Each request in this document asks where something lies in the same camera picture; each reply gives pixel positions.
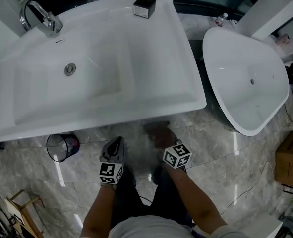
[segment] hand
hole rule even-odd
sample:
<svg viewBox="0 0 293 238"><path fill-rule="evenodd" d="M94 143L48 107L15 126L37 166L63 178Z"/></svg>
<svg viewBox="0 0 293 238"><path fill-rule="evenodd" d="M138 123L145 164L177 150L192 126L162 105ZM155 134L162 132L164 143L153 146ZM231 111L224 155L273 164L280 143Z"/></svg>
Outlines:
<svg viewBox="0 0 293 238"><path fill-rule="evenodd" d="M169 121L148 123L144 126L150 140L154 141L155 148L163 149L176 145L177 137L167 126Z"/></svg>

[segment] shirt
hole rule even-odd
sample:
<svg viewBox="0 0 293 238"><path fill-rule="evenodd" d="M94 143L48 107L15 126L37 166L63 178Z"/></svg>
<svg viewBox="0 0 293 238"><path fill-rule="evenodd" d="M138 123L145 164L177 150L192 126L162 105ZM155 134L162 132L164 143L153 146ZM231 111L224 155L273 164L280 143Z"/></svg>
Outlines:
<svg viewBox="0 0 293 238"><path fill-rule="evenodd" d="M159 216L132 217L118 223L109 233L109 238L193 238L192 234L174 220ZM248 238L242 232L226 226L217 228L211 238Z"/></svg>

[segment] black and white marker cube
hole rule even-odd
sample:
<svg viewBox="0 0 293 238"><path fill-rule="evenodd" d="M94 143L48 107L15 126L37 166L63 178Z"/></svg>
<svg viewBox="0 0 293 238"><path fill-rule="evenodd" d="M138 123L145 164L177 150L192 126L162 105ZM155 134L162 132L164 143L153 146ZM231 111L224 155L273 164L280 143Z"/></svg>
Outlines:
<svg viewBox="0 0 293 238"><path fill-rule="evenodd" d="M178 144L165 149L163 161L172 166L173 168L179 168L188 163L192 152L184 143Z"/></svg>
<svg viewBox="0 0 293 238"><path fill-rule="evenodd" d="M117 184L123 174L123 165L121 163L102 162L100 166L101 182Z"/></svg>

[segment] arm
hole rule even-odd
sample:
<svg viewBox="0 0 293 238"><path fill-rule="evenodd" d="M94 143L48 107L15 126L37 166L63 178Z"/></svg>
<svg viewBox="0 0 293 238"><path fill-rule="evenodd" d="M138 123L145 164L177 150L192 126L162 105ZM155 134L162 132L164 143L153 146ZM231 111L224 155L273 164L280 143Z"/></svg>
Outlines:
<svg viewBox="0 0 293 238"><path fill-rule="evenodd" d="M81 237L108 237L114 196L115 191L111 187L102 186L100 188L97 198L83 222Z"/></svg>
<svg viewBox="0 0 293 238"><path fill-rule="evenodd" d="M210 198L189 178L182 169L174 169L164 163L179 195L194 222L201 230L211 234L227 223L221 218Z"/></svg>

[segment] plastic bottle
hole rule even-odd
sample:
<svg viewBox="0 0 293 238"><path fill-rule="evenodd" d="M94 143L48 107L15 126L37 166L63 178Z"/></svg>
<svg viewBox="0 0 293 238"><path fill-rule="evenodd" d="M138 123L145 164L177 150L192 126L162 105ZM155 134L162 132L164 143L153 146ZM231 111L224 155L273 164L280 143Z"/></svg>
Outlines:
<svg viewBox="0 0 293 238"><path fill-rule="evenodd" d="M216 25L223 26L225 20L227 19L228 14L224 13L221 16L217 17L216 19Z"/></svg>

